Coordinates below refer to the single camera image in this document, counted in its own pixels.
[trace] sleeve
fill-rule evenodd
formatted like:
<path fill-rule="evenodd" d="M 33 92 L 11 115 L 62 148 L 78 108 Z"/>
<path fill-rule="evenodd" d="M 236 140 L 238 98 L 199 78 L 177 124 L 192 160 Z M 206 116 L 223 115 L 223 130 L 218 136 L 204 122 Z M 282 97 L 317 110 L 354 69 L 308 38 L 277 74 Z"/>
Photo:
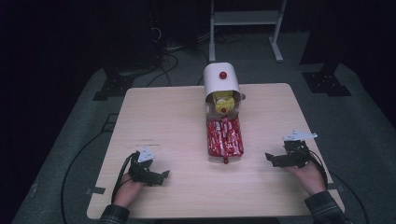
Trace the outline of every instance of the sleeve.
<path fill-rule="evenodd" d="M 344 224 L 347 223 L 344 213 L 338 204 L 335 202 L 329 191 L 323 191 L 312 195 L 304 200 L 314 223 L 320 224 Z"/>
<path fill-rule="evenodd" d="M 128 216 L 129 216 L 128 209 L 115 204 L 110 204 L 106 207 L 98 223 L 124 224 L 128 221 Z"/>

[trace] red knob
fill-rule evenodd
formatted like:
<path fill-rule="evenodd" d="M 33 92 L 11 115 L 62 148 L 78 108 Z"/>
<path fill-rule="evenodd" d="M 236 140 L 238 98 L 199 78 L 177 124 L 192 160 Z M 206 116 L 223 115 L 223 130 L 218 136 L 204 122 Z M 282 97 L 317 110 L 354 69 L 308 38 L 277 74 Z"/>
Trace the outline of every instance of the red knob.
<path fill-rule="evenodd" d="M 225 79 L 227 77 L 227 73 L 226 72 L 220 72 L 220 78 L 221 79 Z"/>

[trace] tabletop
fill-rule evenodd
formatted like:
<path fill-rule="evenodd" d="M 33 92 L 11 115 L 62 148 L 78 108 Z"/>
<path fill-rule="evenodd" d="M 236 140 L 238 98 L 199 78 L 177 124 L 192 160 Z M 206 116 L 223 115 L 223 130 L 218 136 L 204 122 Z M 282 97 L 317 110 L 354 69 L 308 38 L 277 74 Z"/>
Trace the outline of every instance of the tabletop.
<path fill-rule="evenodd" d="M 282 137 L 293 130 L 312 133 L 291 87 L 245 84 L 240 91 L 247 97 L 239 112 L 245 153 L 224 164 L 207 153 L 203 86 L 129 89 L 96 182 L 105 192 L 92 195 L 88 217 L 101 216 L 123 162 L 143 146 L 156 154 L 150 171 L 170 175 L 162 186 L 143 187 L 130 217 L 310 215 L 297 179 L 265 159 L 265 152 L 285 154 Z M 315 139 L 306 143 L 320 156 Z M 344 210 L 338 192 L 330 193 Z"/>

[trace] white stand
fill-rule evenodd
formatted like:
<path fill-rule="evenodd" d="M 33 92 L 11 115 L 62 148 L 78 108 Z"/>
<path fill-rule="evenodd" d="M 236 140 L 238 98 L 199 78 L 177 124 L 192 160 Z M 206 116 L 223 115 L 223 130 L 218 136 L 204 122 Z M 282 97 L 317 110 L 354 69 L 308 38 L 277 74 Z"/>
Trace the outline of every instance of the white stand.
<path fill-rule="evenodd" d="M 215 12 L 215 3 L 211 3 L 210 16 L 210 42 L 209 42 L 209 61 L 216 60 L 215 52 L 215 26 L 217 25 L 268 25 L 274 24 L 274 36 L 271 36 L 270 44 L 278 63 L 283 63 L 283 58 L 277 46 L 277 37 L 279 35 L 280 24 L 283 20 L 283 15 L 287 0 L 282 0 L 280 10 L 271 11 L 221 11 Z"/>

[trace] hand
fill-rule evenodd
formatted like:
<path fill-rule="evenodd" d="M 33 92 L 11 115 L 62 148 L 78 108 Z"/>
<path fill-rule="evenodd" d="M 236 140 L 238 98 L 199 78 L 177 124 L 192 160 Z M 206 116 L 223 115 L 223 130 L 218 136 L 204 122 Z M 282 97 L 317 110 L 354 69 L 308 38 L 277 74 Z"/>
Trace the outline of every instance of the hand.
<path fill-rule="evenodd" d="M 284 167 L 283 169 L 294 174 L 310 196 L 327 190 L 318 167 L 312 161 L 303 168 Z"/>
<path fill-rule="evenodd" d="M 128 208 L 137 198 L 144 184 L 141 182 L 134 182 L 128 174 L 122 176 L 121 184 L 113 204 Z"/>

